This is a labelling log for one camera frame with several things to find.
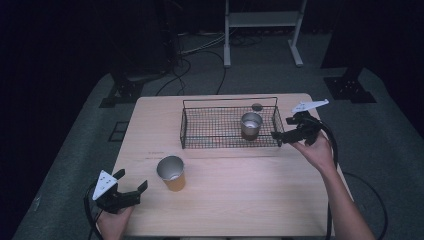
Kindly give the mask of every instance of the black cable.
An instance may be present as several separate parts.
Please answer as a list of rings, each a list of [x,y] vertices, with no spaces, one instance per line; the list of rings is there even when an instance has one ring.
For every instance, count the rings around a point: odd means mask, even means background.
[[[386,234],[387,231],[387,227],[389,225],[389,217],[387,215],[387,209],[386,209],[386,205],[383,202],[383,199],[381,198],[381,196],[377,193],[377,190],[375,190],[375,188],[373,188],[371,186],[371,184],[369,184],[368,182],[366,182],[364,179],[358,177],[357,175],[353,174],[353,173],[349,173],[349,172],[343,172],[344,175],[353,177],[358,179],[359,181],[361,181],[362,183],[364,183],[365,185],[367,185],[371,191],[375,194],[375,196],[377,197],[378,201],[380,202],[381,208],[383,209],[383,213],[384,213],[384,226],[383,226],[383,230],[380,233],[380,236],[377,238],[378,240],[383,239],[384,235]]]
[[[177,79],[180,79],[182,76],[184,76],[186,73],[188,73],[188,71],[190,71],[190,69],[191,69],[191,63],[188,61],[188,60],[186,60],[186,59],[181,59],[182,61],[185,61],[186,63],[188,63],[188,68],[187,68],[187,70],[186,71],[184,71],[183,72],[183,74],[181,74],[181,75],[177,75],[177,77],[175,77],[175,78],[173,78],[173,79],[171,79],[171,80],[169,80],[167,83],[165,83],[157,92],[156,92],[156,95],[155,96],[159,96],[159,93],[168,85],[168,84],[170,84],[170,83],[172,83],[173,81],[175,81],[175,80],[177,80]]]
[[[331,131],[331,129],[328,127],[327,124],[325,124],[322,121],[319,121],[321,123],[321,128],[322,130],[327,134],[328,140],[330,141],[331,147],[333,149],[333,161],[334,161],[334,165],[338,166],[338,146],[336,143],[336,139]],[[388,227],[388,215],[387,215],[387,209],[386,206],[383,202],[383,199],[381,198],[381,196],[377,193],[377,191],[371,186],[371,184],[369,184],[368,182],[366,182],[365,180],[363,180],[362,178],[358,177],[357,175],[353,174],[353,173],[348,173],[348,172],[342,172],[344,175],[348,175],[351,177],[354,177],[358,180],[360,180],[361,182],[363,182],[365,185],[367,185],[371,191],[376,195],[378,201],[380,202],[381,208],[383,209],[383,213],[384,213],[384,226],[383,226],[383,230],[380,233],[380,236],[378,237],[378,240],[383,239],[384,235],[386,234],[387,231],[387,227]],[[330,205],[328,205],[328,214],[327,214],[327,235],[326,235],[326,239],[330,239],[331,238],[331,231],[332,231],[332,215],[331,215],[331,209],[330,209]]]
[[[99,240],[103,240],[102,235],[100,234],[99,230],[96,227],[96,222],[94,221],[93,217],[91,216],[91,211],[90,211],[90,202],[88,200],[88,195],[90,194],[91,189],[93,189],[97,184],[97,180],[94,181],[92,184],[90,184],[90,186],[88,187],[87,191],[85,192],[85,196],[84,196],[84,209],[85,209],[85,216],[87,217],[88,223],[90,224],[91,227],[91,231],[94,231],[94,233],[96,234],[97,238]]]
[[[328,140],[330,141],[331,148],[333,149],[333,162],[334,162],[334,166],[337,169],[337,165],[338,165],[338,161],[339,161],[339,158],[338,158],[339,149],[337,147],[336,139],[335,139],[335,137],[333,135],[333,132],[327,126],[327,124],[325,124],[322,121],[319,121],[319,123],[321,125],[321,129],[327,134]],[[333,229],[333,216],[331,214],[330,203],[328,203],[328,209],[327,209],[327,234],[325,236],[325,239],[329,240],[331,238],[332,229]]]
[[[101,209],[100,212],[97,214],[96,219],[94,220],[95,223],[97,222],[97,220],[99,220],[100,214],[102,214],[102,212],[103,212],[103,209]],[[88,233],[87,239],[90,240],[92,235],[93,235],[93,229],[90,228],[90,232]]]

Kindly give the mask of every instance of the wire basket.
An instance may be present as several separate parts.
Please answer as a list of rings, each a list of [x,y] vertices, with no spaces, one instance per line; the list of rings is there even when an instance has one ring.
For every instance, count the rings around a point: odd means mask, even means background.
[[[267,100],[264,105],[261,104],[262,100]],[[246,106],[231,107],[232,101],[243,101]],[[186,106],[187,103],[193,102],[207,107]],[[183,149],[281,147],[282,145],[281,140],[273,139],[271,136],[271,132],[284,132],[276,97],[184,100],[183,106],[180,131]],[[263,120],[258,137],[253,141],[248,141],[241,135],[241,117],[248,112],[259,114]]]

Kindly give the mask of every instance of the metal stand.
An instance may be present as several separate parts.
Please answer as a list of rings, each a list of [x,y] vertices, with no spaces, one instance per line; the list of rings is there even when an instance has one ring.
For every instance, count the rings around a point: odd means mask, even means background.
[[[349,67],[342,77],[324,78],[334,100],[350,100],[352,103],[375,103],[372,94],[365,91],[358,76],[362,66]]]
[[[225,2],[225,43],[224,67],[231,66],[230,28],[231,27],[278,27],[294,26],[293,39],[289,40],[290,51],[297,67],[303,66],[303,61],[296,44],[305,13],[307,0],[302,0],[299,11],[286,12],[240,12],[230,13],[229,0]]]

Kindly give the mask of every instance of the brown paper cup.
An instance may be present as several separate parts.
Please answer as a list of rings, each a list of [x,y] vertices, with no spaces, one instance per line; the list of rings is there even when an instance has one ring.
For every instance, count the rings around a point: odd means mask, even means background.
[[[168,156],[160,160],[156,171],[169,190],[178,192],[184,188],[184,162],[181,158]]]

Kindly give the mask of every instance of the metal cup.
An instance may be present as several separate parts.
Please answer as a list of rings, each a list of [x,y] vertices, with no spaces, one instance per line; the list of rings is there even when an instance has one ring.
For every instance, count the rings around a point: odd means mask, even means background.
[[[259,130],[262,125],[262,117],[254,112],[245,113],[241,117],[241,136],[248,140],[253,141],[259,135]]]

